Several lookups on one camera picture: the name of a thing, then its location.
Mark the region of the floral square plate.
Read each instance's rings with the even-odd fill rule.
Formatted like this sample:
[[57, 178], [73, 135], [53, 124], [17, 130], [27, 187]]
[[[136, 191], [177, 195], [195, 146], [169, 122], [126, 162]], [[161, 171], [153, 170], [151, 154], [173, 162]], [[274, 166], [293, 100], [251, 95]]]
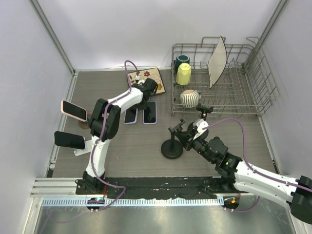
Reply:
[[[130, 72], [128, 75], [129, 75], [129, 80], [131, 82], [131, 85], [134, 85], [134, 77], [137, 75], [136, 71]], [[158, 84], [156, 95], [161, 95], [166, 92], [165, 86], [164, 86], [164, 83], [163, 83], [163, 80], [162, 80], [162, 77], [158, 68], [140, 70], [138, 75], [144, 79], [151, 78]]]

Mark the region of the black phone stand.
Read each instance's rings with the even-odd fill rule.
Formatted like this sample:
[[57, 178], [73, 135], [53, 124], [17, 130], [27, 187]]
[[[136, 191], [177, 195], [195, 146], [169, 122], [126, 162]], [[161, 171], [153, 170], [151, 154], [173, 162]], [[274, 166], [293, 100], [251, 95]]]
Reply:
[[182, 144], [175, 139], [176, 133], [182, 131], [183, 124], [185, 124], [185, 120], [181, 119], [180, 123], [174, 128], [168, 128], [171, 138], [164, 141], [161, 145], [161, 153], [164, 157], [168, 159], [177, 159], [183, 154]]
[[213, 107], [204, 107], [200, 103], [196, 107], [197, 111], [201, 112], [200, 118], [206, 121], [207, 115], [213, 112], [214, 108]]

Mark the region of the lavender case phone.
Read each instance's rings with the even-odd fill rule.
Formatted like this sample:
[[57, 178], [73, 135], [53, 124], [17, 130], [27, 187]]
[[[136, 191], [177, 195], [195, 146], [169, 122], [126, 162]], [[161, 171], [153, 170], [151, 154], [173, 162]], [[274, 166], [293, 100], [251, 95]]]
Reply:
[[154, 125], [157, 122], [157, 105], [156, 101], [149, 101], [143, 110], [143, 124]]

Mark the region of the white phone stand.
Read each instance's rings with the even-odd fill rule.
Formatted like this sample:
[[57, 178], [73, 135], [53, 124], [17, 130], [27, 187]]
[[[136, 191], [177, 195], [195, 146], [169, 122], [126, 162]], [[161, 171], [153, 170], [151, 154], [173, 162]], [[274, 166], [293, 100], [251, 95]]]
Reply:
[[137, 122], [138, 109], [128, 109], [125, 112], [124, 116], [124, 124], [130, 125], [135, 124]]
[[90, 153], [92, 145], [93, 141], [91, 139], [86, 140], [84, 137], [78, 136], [74, 141], [74, 155], [80, 156], [86, 153]]

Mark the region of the metal dish rack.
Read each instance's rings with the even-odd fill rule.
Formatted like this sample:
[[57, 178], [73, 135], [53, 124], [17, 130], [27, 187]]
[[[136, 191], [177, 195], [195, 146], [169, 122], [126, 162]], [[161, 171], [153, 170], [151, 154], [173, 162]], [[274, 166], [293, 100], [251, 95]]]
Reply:
[[[212, 69], [208, 63], [219, 42], [225, 47], [227, 61], [218, 81], [210, 86]], [[190, 60], [192, 73], [187, 85], [176, 81], [175, 66], [180, 55]], [[186, 90], [199, 91], [200, 104], [213, 107], [216, 117], [260, 117], [280, 96], [263, 41], [258, 37], [247, 37], [241, 44], [226, 43], [225, 37], [203, 37], [200, 43], [176, 43], [172, 46], [171, 67], [172, 114], [196, 113], [194, 107], [186, 108], [181, 102], [180, 95]]]

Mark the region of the pink case phone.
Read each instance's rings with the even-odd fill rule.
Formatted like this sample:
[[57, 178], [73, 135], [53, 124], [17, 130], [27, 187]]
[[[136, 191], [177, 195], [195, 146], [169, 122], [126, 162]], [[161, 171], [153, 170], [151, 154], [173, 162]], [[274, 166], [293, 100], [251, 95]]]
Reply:
[[87, 121], [87, 111], [84, 108], [79, 107], [71, 102], [62, 100], [60, 110], [62, 114], [68, 115], [79, 121], [82, 121], [82, 122]]

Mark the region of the black phone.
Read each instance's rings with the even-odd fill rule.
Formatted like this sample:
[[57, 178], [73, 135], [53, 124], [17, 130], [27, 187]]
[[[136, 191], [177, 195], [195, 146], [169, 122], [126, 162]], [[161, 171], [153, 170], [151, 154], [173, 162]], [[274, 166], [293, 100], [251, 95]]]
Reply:
[[60, 147], [74, 148], [74, 141], [79, 135], [70, 134], [66, 132], [54, 132], [55, 144]]

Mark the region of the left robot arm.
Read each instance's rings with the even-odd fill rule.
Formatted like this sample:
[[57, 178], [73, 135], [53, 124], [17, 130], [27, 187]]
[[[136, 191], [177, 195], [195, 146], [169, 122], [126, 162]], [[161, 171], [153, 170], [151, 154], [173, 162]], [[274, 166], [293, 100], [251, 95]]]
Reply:
[[90, 159], [82, 179], [76, 181], [76, 194], [97, 195], [103, 191], [106, 155], [118, 132], [120, 115], [131, 107], [143, 108], [156, 90], [157, 83], [147, 78], [114, 98], [97, 100], [89, 120], [92, 136]]

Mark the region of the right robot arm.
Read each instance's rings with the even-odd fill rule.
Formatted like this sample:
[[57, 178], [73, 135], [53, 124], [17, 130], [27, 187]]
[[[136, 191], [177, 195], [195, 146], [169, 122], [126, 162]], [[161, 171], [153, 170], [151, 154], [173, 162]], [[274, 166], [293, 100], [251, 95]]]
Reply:
[[231, 154], [219, 137], [206, 141], [209, 129], [206, 121], [199, 119], [188, 131], [182, 130], [184, 123], [182, 120], [173, 133], [185, 150], [195, 150], [215, 166], [222, 177], [220, 187], [223, 191], [230, 193], [236, 189], [263, 197], [290, 210], [302, 222], [311, 224], [312, 180], [309, 177], [294, 178], [256, 167], [245, 156]]

